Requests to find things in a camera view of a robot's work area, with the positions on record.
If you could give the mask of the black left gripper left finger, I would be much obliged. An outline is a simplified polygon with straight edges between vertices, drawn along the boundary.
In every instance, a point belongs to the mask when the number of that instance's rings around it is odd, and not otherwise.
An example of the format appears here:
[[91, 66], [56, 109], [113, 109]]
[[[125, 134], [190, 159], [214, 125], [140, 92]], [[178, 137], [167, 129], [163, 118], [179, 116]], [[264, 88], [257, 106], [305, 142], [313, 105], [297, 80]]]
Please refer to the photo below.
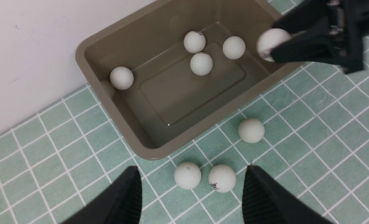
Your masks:
[[101, 194], [63, 224], [139, 224], [142, 182], [138, 167], [129, 166]]

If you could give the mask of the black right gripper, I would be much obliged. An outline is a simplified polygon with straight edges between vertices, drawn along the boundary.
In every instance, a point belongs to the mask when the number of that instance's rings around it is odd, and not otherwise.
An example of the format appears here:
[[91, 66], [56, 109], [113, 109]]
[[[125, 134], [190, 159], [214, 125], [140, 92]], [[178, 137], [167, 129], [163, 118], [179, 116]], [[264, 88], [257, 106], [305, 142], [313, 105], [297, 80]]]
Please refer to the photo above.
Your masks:
[[303, 31], [270, 51], [274, 62], [328, 63], [339, 65], [349, 75], [364, 69], [369, 0], [304, 0], [270, 28], [291, 35]]

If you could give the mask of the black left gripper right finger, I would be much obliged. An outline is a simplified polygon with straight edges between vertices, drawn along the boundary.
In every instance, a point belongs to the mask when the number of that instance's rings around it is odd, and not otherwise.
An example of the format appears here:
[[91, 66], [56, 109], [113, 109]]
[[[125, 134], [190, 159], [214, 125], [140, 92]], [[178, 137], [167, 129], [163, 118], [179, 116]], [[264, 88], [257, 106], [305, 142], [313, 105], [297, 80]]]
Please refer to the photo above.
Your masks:
[[255, 165], [246, 169], [242, 215], [245, 224], [331, 224]]

